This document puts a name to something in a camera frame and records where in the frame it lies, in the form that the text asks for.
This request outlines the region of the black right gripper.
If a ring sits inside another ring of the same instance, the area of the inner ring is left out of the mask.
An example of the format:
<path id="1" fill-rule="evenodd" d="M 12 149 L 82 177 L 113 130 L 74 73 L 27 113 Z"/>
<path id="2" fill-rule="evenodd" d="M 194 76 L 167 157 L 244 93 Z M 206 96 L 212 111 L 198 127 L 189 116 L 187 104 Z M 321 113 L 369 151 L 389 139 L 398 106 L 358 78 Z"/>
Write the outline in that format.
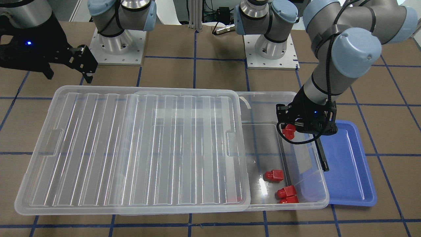
<path id="1" fill-rule="evenodd" d="M 12 19 L 1 15 L 1 36 L 12 36 L 1 45 L 0 66 L 9 69 L 42 72 L 52 79 L 50 63 L 62 64 L 81 72 L 91 84 L 98 62 L 87 45 L 72 47 L 55 15 L 39 26 L 20 29 L 12 26 Z"/>

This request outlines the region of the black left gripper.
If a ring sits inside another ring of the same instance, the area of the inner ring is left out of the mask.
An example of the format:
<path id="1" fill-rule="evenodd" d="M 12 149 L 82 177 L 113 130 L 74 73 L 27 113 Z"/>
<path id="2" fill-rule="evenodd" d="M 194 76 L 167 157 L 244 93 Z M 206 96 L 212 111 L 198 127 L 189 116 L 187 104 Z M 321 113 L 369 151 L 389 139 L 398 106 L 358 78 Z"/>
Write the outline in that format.
<path id="1" fill-rule="evenodd" d="M 296 132 L 318 135 L 334 135 L 338 132 L 335 123 L 336 103 L 320 105 L 299 91 L 289 104 L 277 104 L 276 114 L 280 128 L 287 124 L 296 126 Z"/>

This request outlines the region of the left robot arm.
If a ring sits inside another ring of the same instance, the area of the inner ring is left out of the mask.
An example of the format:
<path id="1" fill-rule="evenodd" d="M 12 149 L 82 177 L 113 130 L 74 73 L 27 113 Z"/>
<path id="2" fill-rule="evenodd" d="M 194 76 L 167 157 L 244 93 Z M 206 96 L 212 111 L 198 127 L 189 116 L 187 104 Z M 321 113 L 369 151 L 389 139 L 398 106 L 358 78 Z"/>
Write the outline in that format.
<path id="1" fill-rule="evenodd" d="M 300 0 L 242 0 L 235 6 L 238 35 L 260 35 L 258 53 L 267 59 L 282 57 L 279 50 L 299 15 Z M 402 42 L 416 30 L 419 16 L 395 0 L 312 0 L 303 10 L 311 50 L 319 63 L 292 102 L 277 104 L 277 130 L 291 144 L 295 132 L 315 138 L 337 133 L 336 100 L 366 74 L 380 57 L 382 46 Z"/>

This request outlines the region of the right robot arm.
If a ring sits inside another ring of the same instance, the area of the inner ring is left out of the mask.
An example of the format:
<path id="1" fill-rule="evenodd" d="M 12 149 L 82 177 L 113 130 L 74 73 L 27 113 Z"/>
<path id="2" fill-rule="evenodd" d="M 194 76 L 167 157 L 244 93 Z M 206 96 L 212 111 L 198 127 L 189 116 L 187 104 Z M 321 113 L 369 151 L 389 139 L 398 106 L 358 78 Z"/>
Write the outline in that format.
<path id="1" fill-rule="evenodd" d="M 90 84 L 99 64 L 139 65 L 156 20 L 154 0 L 2 0 L 1 67 L 51 80 L 61 64 Z"/>

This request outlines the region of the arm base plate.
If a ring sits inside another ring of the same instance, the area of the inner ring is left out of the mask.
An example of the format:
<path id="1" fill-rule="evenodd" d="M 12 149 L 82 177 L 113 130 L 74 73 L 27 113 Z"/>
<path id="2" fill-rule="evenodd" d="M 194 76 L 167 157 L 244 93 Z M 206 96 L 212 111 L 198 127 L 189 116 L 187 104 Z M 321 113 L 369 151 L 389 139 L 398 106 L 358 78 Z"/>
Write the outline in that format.
<path id="1" fill-rule="evenodd" d="M 89 49 L 99 65 L 141 66 L 146 43 L 146 31 L 125 30 L 107 38 L 95 29 Z"/>
<path id="2" fill-rule="evenodd" d="M 243 36 L 247 69 L 299 69 L 292 36 L 282 43 L 268 41 L 264 35 Z"/>

